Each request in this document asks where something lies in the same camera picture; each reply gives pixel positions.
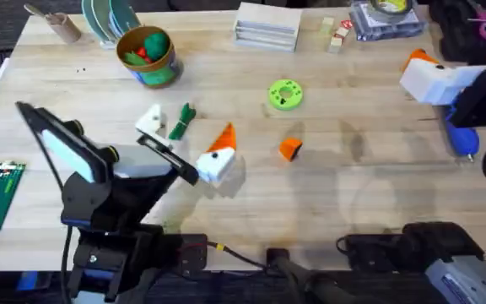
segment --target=clear plastic container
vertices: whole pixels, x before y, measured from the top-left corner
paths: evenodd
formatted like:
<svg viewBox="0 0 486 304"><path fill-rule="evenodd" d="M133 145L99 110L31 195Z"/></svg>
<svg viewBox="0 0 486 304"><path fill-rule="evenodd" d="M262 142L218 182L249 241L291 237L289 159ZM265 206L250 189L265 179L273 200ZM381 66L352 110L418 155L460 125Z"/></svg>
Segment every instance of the clear plastic container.
<svg viewBox="0 0 486 304"><path fill-rule="evenodd" d="M383 39L404 38L420 35L427 27L427 21L420 12L415 0L413 8L403 19L394 22L377 21L371 17L372 6L368 0L353 0L350 6L350 18L359 41L378 41Z"/></svg>

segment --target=dark floor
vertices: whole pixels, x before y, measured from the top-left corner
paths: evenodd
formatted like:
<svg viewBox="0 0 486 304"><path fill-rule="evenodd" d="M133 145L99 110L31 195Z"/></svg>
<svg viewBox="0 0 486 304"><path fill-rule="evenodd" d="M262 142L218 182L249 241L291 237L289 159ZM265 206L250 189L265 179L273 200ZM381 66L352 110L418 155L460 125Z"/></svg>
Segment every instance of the dark floor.
<svg viewBox="0 0 486 304"><path fill-rule="evenodd" d="M0 49L12 48L19 37L28 14L22 9L24 0L0 0ZM80 13L80 0L28 0L46 11ZM283 5L287 0L268 0ZM348 0L312 0L307 6L333 7L346 5ZM138 12L168 11L166 0L131 0ZM236 9L236 0L171 0L172 8L180 10ZM339 286L355 295L369 295L390 303L444 303L436 290L420 275L332 273ZM51 287L35 292L14 291L16 273L0 273L0 303L61 303L58 276ZM283 279L263 275L250 278L233 274L204 273L191 282L174 275L164 277L148 295L148 302L179 303L286 303L289 301Z"/></svg>
<svg viewBox="0 0 486 304"><path fill-rule="evenodd" d="M194 278L195 281L167 274L150 290L146 303L292 303L284 279L272 279L263 274L246 277L249 274L238 273L237 276L203 273ZM352 295L373 296L385 303L446 303L438 291L421 275L353 272L331 272L330 274L337 280L339 287ZM0 274L1 304L59 304L62 302L58 275L52 277L48 289L20 292L12 289L13 279L18 276L17 273Z"/></svg>

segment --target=small white block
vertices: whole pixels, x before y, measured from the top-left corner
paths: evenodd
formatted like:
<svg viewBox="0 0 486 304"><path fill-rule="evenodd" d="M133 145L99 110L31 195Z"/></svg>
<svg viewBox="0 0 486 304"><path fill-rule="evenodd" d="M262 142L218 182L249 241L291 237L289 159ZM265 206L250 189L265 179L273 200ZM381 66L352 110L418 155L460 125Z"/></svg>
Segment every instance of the small white block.
<svg viewBox="0 0 486 304"><path fill-rule="evenodd" d="M343 27L343 26L339 26L337 31L335 32L335 35L339 35L341 36L341 38L345 38L346 35L350 32L350 30L348 30L347 28Z"/></svg>
<svg viewBox="0 0 486 304"><path fill-rule="evenodd" d="M327 48L327 52L337 54L341 50L342 45L343 45L342 38L332 37L331 42L329 42L329 47Z"/></svg>
<svg viewBox="0 0 486 304"><path fill-rule="evenodd" d="M134 127L140 132L155 138L161 144L168 147L168 149L172 149L173 147L170 141L159 134L159 131L163 129L165 125L165 118L160 110L160 105L154 104L140 117L140 119L138 119Z"/></svg>
<svg viewBox="0 0 486 304"><path fill-rule="evenodd" d="M325 17L324 20L321 21L320 32L322 34L330 35L333 29L333 24L335 23L335 19L331 17Z"/></svg>
<svg viewBox="0 0 486 304"><path fill-rule="evenodd" d="M196 168L205 182L220 182L235 160L235 150L224 148L207 152L198 158Z"/></svg>

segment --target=red object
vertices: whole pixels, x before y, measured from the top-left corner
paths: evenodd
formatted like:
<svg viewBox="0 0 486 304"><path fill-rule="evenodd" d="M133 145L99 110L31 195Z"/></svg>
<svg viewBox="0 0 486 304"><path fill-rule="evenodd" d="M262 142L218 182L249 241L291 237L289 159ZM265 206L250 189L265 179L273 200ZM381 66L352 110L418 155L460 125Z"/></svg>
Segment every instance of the red object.
<svg viewBox="0 0 486 304"><path fill-rule="evenodd" d="M141 58L143 58L143 59L145 59L145 57L147 57L147 56L148 56L148 54L146 54L146 52L145 52L145 47L143 47L143 46L142 46L142 47L140 47L140 48L139 48L139 49L136 51L136 54L137 54L138 56L140 56Z"/></svg>
<svg viewBox="0 0 486 304"><path fill-rule="evenodd" d="M343 21L341 21L341 25L348 30L350 30L351 28L354 27L352 20L343 20Z"/></svg>

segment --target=blue tool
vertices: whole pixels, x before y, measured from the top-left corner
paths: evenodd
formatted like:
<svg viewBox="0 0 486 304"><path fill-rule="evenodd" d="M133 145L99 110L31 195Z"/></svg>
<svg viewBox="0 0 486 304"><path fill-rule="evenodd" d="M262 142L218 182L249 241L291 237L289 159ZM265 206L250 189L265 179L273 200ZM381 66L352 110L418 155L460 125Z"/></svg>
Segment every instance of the blue tool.
<svg viewBox="0 0 486 304"><path fill-rule="evenodd" d="M442 122L444 123L445 132L451 144L451 148L456 155L467 157L473 162L473 156L479 151L479 136L474 128L456 128L449 121L454 107L442 108Z"/></svg>

